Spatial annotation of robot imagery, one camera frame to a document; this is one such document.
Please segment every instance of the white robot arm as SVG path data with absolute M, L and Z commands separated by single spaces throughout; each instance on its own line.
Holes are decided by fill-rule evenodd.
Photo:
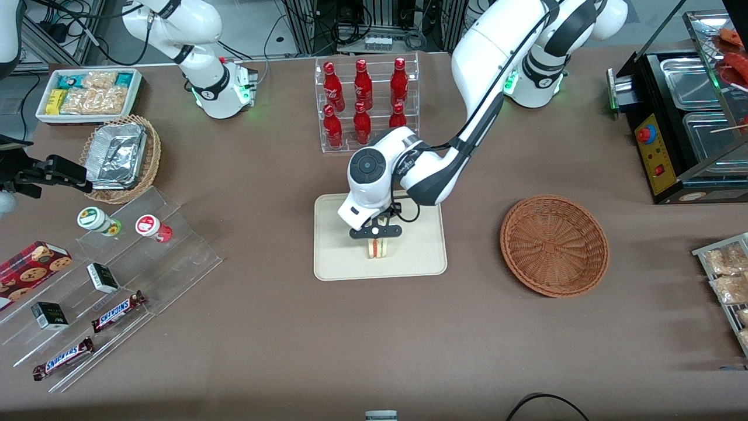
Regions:
M 128 1 L 122 10 L 140 4 L 145 7 L 122 16 L 125 27 L 180 66 L 207 115 L 229 118 L 252 105 L 257 73 L 220 61 L 207 45 L 223 31 L 215 7 L 202 0 L 143 0 Z
M 21 20 L 26 4 L 0 0 L 0 79 L 13 72 L 21 59 Z
M 611 10 L 625 7 L 623 0 L 497 0 L 473 24 L 452 55 L 453 77 L 467 108 L 467 122 L 460 132 L 446 144 L 432 147 L 407 127 L 398 127 L 382 133 L 351 157 L 351 192 L 338 210 L 351 226 L 351 235 L 356 237 L 357 231 L 380 214 L 399 213 L 393 197 L 395 181 L 419 205 L 433 206 L 446 199 L 496 120 L 503 104 L 504 83 L 512 69 L 524 61 L 532 62 L 531 49 L 550 49 L 563 56 L 556 57 L 560 74 L 566 56 L 595 33 L 596 25 L 603 25 L 599 36 L 620 29 L 618 24 L 625 21 L 625 12 L 620 19 Z M 599 20 L 615 22 L 596 22 Z M 545 93 L 543 85 L 532 83 Z M 443 157 L 436 153 L 442 149 L 447 149 Z

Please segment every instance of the foil container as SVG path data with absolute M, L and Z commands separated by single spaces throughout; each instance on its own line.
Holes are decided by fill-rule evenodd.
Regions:
M 138 184 L 148 132 L 137 123 L 102 126 L 88 149 L 86 178 L 95 190 L 130 190 Z

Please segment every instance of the coca-cola bottle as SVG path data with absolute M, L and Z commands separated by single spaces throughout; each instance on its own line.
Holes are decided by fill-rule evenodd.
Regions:
M 340 119 L 335 115 L 335 110 L 330 104 L 325 104 L 322 111 L 325 113 L 322 125 L 325 126 L 325 136 L 328 138 L 330 147 L 340 149 L 343 146 L 343 126 L 340 125 Z
M 390 116 L 390 127 L 401 127 L 408 123 L 405 116 L 402 113 L 402 103 L 396 103 L 392 107 L 392 115 Z
M 356 90 L 356 100 L 364 103 L 366 109 L 371 109 L 374 106 L 374 91 L 366 60 L 356 61 L 356 79 L 353 81 L 353 87 Z
M 408 74 L 405 72 L 405 59 L 402 57 L 395 58 L 395 71 L 392 72 L 390 79 L 390 102 L 392 106 L 399 102 L 408 101 Z
M 343 112 L 346 109 L 346 101 L 343 100 L 343 84 L 335 74 L 335 66 L 328 61 L 322 68 L 325 70 L 325 96 L 328 103 L 335 107 L 335 111 Z
M 367 113 L 364 102 L 356 103 L 356 116 L 353 118 L 353 126 L 356 128 L 356 142 L 361 145 L 369 143 L 369 134 L 372 132 L 372 119 Z

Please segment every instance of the brown tablecloth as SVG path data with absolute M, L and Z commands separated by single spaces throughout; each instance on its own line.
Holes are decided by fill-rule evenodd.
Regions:
M 543 109 L 507 101 L 443 203 L 445 274 L 351 282 L 313 275 L 314 201 L 348 189 L 348 157 L 319 150 L 313 60 L 273 62 L 257 105 L 226 121 L 195 106 L 177 67 L 142 67 L 140 114 L 163 142 L 156 186 L 225 262 L 63 394 L 0 357 L 0 420 L 362 420 L 384 408 L 501 420 L 532 392 L 593 420 L 745 420 L 748 373 L 717 371 L 744 359 L 690 251 L 748 231 L 746 206 L 651 204 L 628 126 L 606 110 L 604 72 L 631 51 L 578 51 Z M 420 60 L 421 133 L 443 142 L 465 108 L 450 57 Z M 31 154 L 77 158 L 90 132 L 40 124 Z M 607 233 L 610 269 L 586 296 L 541 297 L 500 257 L 503 215 L 542 193 L 579 202 Z M 69 243 L 92 204 L 63 187 L 21 197 L 0 220 L 0 259 Z M 577 418 L 533 402 L 515 419 Z

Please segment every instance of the wicker basket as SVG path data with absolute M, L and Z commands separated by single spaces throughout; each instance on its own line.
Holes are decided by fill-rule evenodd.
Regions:
M 148 138 L 146 139 L 143 163 L 141 165 L 140 181 L 130 190 L 94 190 L 86 195 L 93 200 L 106 202 L 111 205 L 121 205 L 140 196 L 140 194 L 153 184 L 153 180 L 156 179 L 156 173 L 159 170 L 159 160 L 161 159 L 161 140 L 159 139 L 159 134 L 156 133 L 148 120 L 137 115 L 128 115 L 127 117 L 108 121 L 104 125 L 113 126 L 125 123 L 137 123 L 148 130 Z M 88 149 L 91 147 L 94 134 L 95 132 L 88 137 L 88 142 L 83 147 L 83 153 L 79 160 L 81 165 L 86 162 Z
M 517 203 L 504 218 L 500 245 L 515 276 L 549 297 L 588 292 L 608 267 L 608 244 L 600 224 L 580 205 L 560 196 Z

